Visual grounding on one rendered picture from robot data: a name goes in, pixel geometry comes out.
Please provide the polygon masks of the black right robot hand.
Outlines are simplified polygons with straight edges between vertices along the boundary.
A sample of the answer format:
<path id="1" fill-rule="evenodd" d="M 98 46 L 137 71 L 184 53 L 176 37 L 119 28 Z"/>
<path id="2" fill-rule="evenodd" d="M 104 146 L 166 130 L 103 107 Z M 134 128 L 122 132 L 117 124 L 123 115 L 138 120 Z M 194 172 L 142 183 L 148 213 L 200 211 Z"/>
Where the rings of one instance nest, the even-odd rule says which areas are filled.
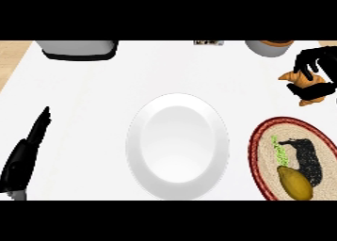
<path id="1" fill-rule="evenodd" d="M 325 71 L 325 74 L 331 80 L 330 83 L 318 83 L 311 87 L 300 88 L 293 84 L 287 87 L 296 95 L 306 101 L 321 98 L 336 92 L 337 89 L 337 46 L 325 46 L 314 49 L 302 50 L 297 55 L 294 72 L 302 72 L 309 81 L 314 80 L 312 73 L 320 70 Z"/>

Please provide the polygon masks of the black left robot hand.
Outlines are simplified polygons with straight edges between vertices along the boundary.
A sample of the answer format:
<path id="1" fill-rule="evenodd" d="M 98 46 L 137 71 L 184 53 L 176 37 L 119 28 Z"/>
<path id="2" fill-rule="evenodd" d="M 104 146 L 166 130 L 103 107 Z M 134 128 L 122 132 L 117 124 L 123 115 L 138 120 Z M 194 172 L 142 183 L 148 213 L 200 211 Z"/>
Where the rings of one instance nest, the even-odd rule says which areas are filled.
<path id="1" fill-rule="evenodd" d="M 50 107 L 45 107 L 29 136 L 19 141 L 13 149 L 0 174 L 0 193 L 20 191 L 27 188 L 36 167 L 38 149 L 51 121 Z"/>

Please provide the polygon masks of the golden brown croissant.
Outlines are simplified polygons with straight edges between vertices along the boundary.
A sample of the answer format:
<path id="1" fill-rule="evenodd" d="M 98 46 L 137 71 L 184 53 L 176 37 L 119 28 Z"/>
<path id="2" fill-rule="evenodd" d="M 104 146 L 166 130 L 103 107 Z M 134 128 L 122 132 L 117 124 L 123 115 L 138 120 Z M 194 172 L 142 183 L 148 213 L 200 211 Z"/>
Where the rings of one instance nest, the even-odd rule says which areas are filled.
<path id="1" fill-rule="evenodd" d="M 325 82 L 324 78 L 318 74 L 312 74 L 312 76 L 314 76 L 314 80 L 309 81 L 303 72 L 287 72 L 278 79 L 290 81 L 300 88 L 308 88 L 315 84 Z M 320 103 L 324 99 L 325 97 L 320 97 L 314 100 L 300 100 L 300 106 Z"/>

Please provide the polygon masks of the woven placemat with red rim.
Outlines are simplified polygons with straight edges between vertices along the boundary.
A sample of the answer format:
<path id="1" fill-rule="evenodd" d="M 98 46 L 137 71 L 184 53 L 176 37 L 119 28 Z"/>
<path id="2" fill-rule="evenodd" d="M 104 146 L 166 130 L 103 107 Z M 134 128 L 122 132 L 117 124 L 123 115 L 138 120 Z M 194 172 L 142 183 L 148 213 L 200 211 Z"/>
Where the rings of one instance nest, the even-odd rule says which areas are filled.
<path id="1" fill-rule="evenodd" d="M 265 120 L 250 139 L 253 179 L 268 201 L 291 201 L 278 167 L 296 169 L 309 179 L 314 201 L 337 201 L 337 146 L 308 122 L 290 117 Z"/>

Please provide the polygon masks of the white oval plate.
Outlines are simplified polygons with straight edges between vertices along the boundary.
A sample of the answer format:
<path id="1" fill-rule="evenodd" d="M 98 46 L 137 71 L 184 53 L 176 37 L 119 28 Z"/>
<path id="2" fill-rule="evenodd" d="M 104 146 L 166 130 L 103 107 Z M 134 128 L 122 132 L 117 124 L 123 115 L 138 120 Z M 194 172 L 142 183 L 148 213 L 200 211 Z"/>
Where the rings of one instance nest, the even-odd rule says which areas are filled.
<path id="1" fill-rule="evenodd" d="M 218 185 L 230 161 L 222 117 L 199 97 L 172 93 L 141 108 L 128 135 L 128 160 L 147 191 L 194 200 Z"/>

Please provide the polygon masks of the grey pot with brown rim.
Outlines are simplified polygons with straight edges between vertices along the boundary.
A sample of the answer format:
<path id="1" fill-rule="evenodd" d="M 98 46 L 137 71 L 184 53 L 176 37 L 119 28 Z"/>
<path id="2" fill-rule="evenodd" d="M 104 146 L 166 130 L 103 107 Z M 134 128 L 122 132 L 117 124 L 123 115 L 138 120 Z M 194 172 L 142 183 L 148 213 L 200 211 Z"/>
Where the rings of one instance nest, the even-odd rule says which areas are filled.
<path id="1" fill-rule="evenodd" d="M 247 40 L 246 43 L 260 56 L 278 57 L 284 55 L 294 42 L 291 40 Z"/>

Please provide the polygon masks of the small black and white object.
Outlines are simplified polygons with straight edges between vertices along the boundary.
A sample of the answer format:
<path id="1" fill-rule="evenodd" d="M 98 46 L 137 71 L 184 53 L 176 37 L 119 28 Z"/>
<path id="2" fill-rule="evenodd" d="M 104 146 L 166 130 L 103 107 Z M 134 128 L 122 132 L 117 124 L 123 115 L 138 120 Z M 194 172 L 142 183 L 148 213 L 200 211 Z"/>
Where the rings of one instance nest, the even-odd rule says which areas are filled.
<path id="1" fill-rule="evenodd" d="M 225 44 L 225 41 L 224 40 L 194 40 L 194 44 L 222 46 Z"/>

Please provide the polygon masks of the yellow mango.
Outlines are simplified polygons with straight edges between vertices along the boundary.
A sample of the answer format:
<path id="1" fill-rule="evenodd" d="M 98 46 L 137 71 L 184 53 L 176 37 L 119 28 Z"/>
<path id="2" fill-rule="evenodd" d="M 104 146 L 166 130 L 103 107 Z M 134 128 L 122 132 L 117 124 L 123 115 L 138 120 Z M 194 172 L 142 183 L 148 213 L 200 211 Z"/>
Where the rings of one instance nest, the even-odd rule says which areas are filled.
<path id="1" fill-rule="evenodd" d="M 286 166 L 277 168 L 278 178 L 284 190 L 297 201 L 309 201 L 314 198 L 314 187 L 303 174 Z"/>

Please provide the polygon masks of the grey appliance with black base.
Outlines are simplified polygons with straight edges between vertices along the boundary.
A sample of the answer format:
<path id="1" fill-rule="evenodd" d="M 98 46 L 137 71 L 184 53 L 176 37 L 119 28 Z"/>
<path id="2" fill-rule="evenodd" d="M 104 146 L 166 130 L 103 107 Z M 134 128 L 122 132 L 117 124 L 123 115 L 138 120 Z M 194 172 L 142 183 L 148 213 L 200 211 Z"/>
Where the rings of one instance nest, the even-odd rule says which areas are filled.
<path id="1" fill-rule="evenodd" d="M 116 56 L 117 40 L 38 40 L 50 59 L 66 61 L 110 60 Z"/>

